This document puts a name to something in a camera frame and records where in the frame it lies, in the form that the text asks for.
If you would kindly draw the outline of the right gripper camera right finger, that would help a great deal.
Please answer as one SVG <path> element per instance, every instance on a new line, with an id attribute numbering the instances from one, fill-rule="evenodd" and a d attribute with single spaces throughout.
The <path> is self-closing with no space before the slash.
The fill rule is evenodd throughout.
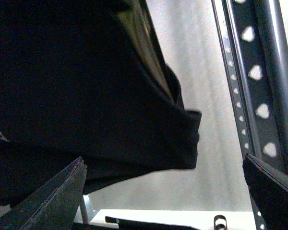
<path id="1" fill-rule="evenodd" d="M 250 194 L 268 230 L 288 230 L 288 176 L 247 154 L 243 171 Z"/>

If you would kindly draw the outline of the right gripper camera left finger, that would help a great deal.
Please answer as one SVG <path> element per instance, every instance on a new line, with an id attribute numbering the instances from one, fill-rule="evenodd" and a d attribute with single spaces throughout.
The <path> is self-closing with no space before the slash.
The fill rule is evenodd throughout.
<path id="1" fill-rule="evenodd" d="M 0 230 L 70 230 L 83 197 L 87 166 L 81 157 L 0 217 Z"/>

